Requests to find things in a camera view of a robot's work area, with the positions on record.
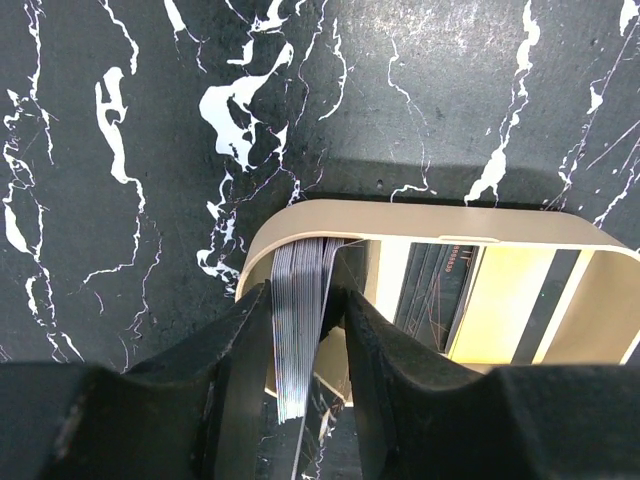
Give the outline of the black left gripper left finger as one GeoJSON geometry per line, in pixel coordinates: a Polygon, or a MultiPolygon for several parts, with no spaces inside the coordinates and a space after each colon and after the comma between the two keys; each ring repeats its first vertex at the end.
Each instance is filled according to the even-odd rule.
{"type": "Polygon", "coordinates": [[[126,373],[96,364],[1,367],[5,479],[251,479],[271,291],[126,373]]]}

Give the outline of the beige oval plastic tray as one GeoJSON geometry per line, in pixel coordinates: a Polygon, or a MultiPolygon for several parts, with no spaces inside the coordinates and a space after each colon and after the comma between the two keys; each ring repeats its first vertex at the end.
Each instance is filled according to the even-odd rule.
{"type": "Polygon", "coordinates": [[[256,233],[238,281],[247,292],[268,273],[278,247],[337,237],[477,246],[482,259],[449,358],[478,372],[513,363],[552,257],[578,259],[534,343],[536,364],[625,364],[639,344],[639,255],[588,221],[562,212],[350,200],[288,207],[256,233]]]}

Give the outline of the stack of credit cards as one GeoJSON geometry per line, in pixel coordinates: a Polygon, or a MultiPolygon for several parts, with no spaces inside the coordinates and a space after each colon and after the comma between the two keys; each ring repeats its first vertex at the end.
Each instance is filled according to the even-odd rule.
{"type": "Polygon", "coordinates": [[[278,422],[306,415],[336,253],[341,238],[296,240],[276,249],[271,268],[278,422]]]}

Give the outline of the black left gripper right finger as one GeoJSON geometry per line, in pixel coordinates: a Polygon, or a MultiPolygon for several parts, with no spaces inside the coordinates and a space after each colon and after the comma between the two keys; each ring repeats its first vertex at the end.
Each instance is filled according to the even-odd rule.
{"type": "Polygon", "coordinates": [[[639,371],[502,366],[428,349],[359,293],[344,304],[366,479],[635,479],[639,371]]]}

